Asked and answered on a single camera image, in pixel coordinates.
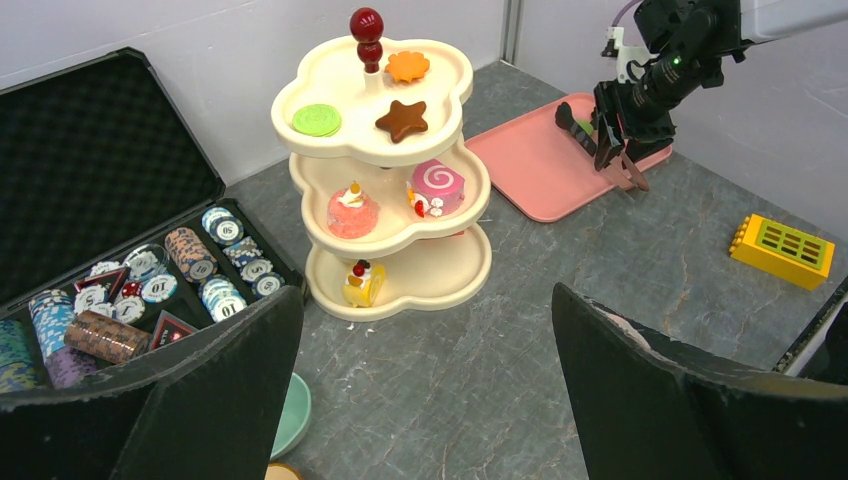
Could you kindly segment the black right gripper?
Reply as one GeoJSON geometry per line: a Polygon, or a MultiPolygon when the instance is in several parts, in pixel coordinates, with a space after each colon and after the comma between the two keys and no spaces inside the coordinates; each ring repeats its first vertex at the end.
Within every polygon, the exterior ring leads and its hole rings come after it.
{"type": "Polygon", "coordinates": [[[670,108],[656,99],[654,66],[634,83],[602,81],[593,91],[597,133],[594,168],[600,171],[619,156],[636,163],[669,146],[676,126],[670,108]]]}

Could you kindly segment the yellow roll cake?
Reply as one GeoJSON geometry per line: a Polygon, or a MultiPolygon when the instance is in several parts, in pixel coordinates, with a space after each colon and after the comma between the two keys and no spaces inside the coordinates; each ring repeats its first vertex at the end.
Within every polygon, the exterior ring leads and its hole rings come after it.
{"type": "Polygon", "coordinates": [[[352,307],[372,307],[386,280],[383,264],[358,260],[348,272],[342,287],[344,300],[352,307]]]}

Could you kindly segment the pink cupcake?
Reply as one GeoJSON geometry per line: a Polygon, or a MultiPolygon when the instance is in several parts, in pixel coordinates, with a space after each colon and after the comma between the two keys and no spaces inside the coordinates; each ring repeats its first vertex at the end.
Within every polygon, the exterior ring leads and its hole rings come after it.
{"type": "Polygon", "coordinates": [[[353,181],[335,192],[327,205],[327,227],[336,237],[356,239],[370,234],[377,226],[379,204],[353,181]]]}

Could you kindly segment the black serving tongs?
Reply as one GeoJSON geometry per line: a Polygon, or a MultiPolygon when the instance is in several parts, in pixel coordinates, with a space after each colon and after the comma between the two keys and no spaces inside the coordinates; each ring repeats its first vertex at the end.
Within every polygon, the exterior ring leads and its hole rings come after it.
{"type": "MultiPolygon", "coordinates": [[[[598,144],[593,138],[593,134],[574,118],[569,103],[560,103],[554,117],[555,124],[559,129],[568,133],[587,154],[592,157],[597,156],[598,144]]],[[[637,166],[624,153],[621,153],[620,159],[624,170],[618,167],[613,168],[611,178],[614,183],[623,190],[638,188],[641,191],[648,192],[650,185],[637,166]]]]}

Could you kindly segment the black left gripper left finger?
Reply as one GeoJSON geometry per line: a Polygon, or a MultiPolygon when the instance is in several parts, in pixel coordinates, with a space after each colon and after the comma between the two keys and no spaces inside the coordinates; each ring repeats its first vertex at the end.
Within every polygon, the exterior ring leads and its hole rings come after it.
{"type": "Polygon", "coordinates": [[[304,321],[286,287],[67,389],[1,398],[5,479],[261,479],[304,321]]]}

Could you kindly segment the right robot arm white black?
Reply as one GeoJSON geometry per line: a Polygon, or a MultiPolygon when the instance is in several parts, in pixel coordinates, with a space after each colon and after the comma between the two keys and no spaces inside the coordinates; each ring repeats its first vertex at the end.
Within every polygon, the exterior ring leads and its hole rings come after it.
{"type": "Polygon", "coordinates": [[[596,170],[671,145],[671,111],[696,89],[723,85],[723,58],[741,63],[753,45],[847,18],[844,1],[633,1],[627,8],[643,43],[624,45],[618,20],[607,29],[601,54],[615,60],[617,75],[594,90],[596,170]]]}

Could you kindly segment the orange flower cookie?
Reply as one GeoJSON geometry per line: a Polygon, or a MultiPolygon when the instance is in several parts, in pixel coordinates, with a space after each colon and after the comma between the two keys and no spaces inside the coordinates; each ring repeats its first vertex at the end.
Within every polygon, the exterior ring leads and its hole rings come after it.
{"type": "Polygon", "coordinates": [[[430,69],[430,60],[421,52],[402,51],[389,56],[384,72],[395,83],[411,83],[423,79],[430,69]]]}

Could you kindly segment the chocolate star cookie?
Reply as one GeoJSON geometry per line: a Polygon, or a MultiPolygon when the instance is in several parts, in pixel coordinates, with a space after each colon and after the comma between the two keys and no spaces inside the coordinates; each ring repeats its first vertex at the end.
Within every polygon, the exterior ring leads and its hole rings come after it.
{"type": "Polygon", "coordinates": [[[403,104],[393,100],[389,111],[375,121],[375,127],[386,132],[394,144],[402,142],[412,134],[424,133],[429,129],[424,114],[427,104],[424,101],[403,104]]]}

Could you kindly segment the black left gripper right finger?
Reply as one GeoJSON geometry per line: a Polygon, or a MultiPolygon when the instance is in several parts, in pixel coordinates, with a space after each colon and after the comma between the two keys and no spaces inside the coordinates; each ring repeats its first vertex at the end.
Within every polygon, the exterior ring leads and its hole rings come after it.
{"type": "Polygon", "coordinates": [[[847,389],[750,367],[558,284],[557,351],[593,479],[843,479],[847,389]]]}

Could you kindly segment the pink swirl lollipop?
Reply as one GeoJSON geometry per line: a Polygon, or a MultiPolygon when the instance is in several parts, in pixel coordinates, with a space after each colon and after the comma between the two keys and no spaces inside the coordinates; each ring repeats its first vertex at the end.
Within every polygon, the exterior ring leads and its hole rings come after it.
{"type": "Polygon", "coordinates": [[[437,159],[421,163],[406,182],[409,205],[419,218],[439,218],[456,211],[464,201],[465,178],[437,159]]]}

